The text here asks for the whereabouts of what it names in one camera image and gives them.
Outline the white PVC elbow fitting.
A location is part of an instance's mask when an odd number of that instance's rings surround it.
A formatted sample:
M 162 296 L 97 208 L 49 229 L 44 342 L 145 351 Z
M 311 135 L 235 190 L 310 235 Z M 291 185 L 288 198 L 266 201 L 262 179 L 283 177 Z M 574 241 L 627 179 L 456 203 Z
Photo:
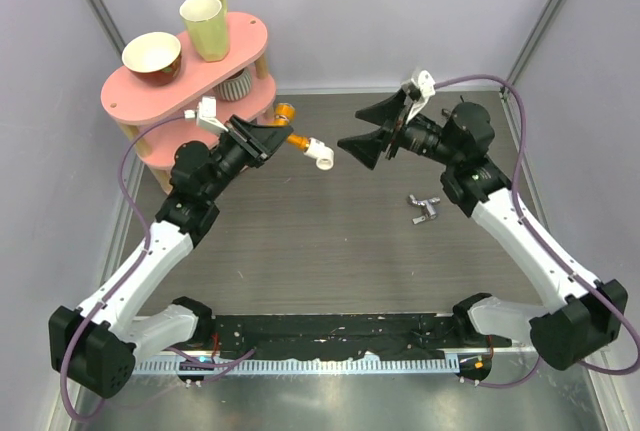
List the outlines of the white PVC elbow fitting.
M 309 145 L 304 156 L 312 159 L 318 169 L 329 171 L 334 166 L 334 151 L 316 138 L 309 139 Z

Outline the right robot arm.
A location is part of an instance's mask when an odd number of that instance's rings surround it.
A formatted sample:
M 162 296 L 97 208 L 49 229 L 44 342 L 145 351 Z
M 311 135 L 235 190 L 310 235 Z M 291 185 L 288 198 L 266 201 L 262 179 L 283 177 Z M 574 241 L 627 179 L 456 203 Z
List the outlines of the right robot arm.
M 488 155 L 495 132 L 479 104 L 458 104 L 444 125 L 419 113 L 415 91 L 395 95 L 356 112 L 376 125 L 364 135 L 342 138 L 339 148 L 369 169 L 405 149 L 444 165 L 448 199 L 486 230 L 509 254 L 538 293 L 538 306 L 478 294 L 462 302 L 451 322 L 457 342 L 477 344 L 497 335 L 535 348 L 544 362 L 565 370 L 615 341 L 628 300 L 617 281 L 602 282 L 577 263 L 520 205 L 511 181 Z

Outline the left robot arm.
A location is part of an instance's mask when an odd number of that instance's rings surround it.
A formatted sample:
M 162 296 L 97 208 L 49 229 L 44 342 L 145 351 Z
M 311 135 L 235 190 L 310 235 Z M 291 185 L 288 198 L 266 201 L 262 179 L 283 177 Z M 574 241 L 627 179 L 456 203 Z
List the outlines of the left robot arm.
M 181 145 L 170 173 L 172 190 L 144 240 L 111 278 L 76 308 L 59 307 L 49 319 L 51 363 L 69 380 L 109 399 L 137 363 L 175 344 L 205 348 L 213 336 L 212 310 L 187 297 L 138 320 L 142 305 L 168 273 L 209 232 L 217 198 L 246 168 L 262 166 L 292 134 L 289 125 L 257 125 L 232 116 L 217 145 Z

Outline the dark faucet with white elbow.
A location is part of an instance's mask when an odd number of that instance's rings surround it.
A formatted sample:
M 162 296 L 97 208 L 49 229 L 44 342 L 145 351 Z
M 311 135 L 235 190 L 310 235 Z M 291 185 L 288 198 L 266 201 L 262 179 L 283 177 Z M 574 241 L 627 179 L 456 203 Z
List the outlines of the dark faucet with white elbow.
M 463 96 L 463 95 L 460 95 L 460 96 L 459 96 L 459 103 L 460 103 L 460 104 L 462 104 L 462 103 L 465 103 L 465 102 L 466 102 L 466 100 L 464 99 L 464 96 Z M 442 116 L 444 119 L 449 119 L 449 118 L 451 117 L 451 115 L 453 114 L 453 110 L 454 110 L 456 107 L 457 107 L 457 105 L 453 105 L 453 106 L 452 106 L 452 107 L 450 107 L 450 108 L 442 108 L 442 109 L 441 109 L 441 116 Z

